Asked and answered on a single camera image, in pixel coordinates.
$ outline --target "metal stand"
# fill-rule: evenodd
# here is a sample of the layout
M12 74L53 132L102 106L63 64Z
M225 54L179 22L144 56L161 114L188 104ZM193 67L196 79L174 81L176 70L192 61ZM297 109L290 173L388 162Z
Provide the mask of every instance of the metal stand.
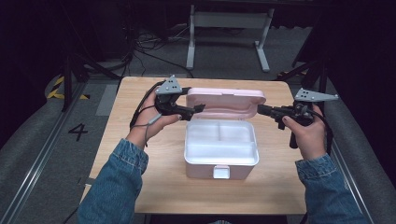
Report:
M255 41L255 48L260 59L263 72L269 72L270 67L264 54L264 42L267 37L274 9L269 9L268 13L222 13L222 12L195 12L191 6L190 14L190 43L187 53L188 69L194 67L195 54L195 27L229 27L229 28L250 28L262 29L262 38Z

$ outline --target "gray metal bracket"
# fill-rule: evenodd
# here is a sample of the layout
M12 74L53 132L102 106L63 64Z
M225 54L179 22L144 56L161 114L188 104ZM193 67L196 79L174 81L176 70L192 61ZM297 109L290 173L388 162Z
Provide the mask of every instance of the gray metal bracket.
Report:
M175 75L169 77L165 82L161 85L161 87L155 91L157 95L165 95L165 94L174 94L174 93L182 93L182 89L178 84Z
M301 88L297 94L294 96L294 100L306 101L306 102L322 102L322 101L332 101L338 100L337 94L330 95L316 91L308 91Z

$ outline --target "container lid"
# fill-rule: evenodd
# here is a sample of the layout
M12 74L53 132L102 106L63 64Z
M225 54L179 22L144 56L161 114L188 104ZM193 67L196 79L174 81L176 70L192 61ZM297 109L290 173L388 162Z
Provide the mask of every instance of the container lid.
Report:
M264 93L256 90L191 88L187 94L187 107L205 105L203 112L194 114L196 119L249 119L265 101Z

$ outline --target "printed number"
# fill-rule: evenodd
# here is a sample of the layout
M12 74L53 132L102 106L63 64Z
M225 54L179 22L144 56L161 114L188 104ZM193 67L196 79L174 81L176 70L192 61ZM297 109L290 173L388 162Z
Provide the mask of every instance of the printed number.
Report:
M76 140L77 142L79 141L79 138L81 137L82 133L88 132L88 131L84 131L84 127L85 127L85 125L80 123L76 128L69 131L69 133L78 133L77 140Z

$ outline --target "denim jacket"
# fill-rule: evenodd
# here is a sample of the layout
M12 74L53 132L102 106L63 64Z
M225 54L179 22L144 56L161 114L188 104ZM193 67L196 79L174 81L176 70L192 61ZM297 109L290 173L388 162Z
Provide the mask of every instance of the denim jacket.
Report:
M148 162L143 150L121 139L80 204L78 223L132 223ZM328 155L296 165L310 224L366 223Z

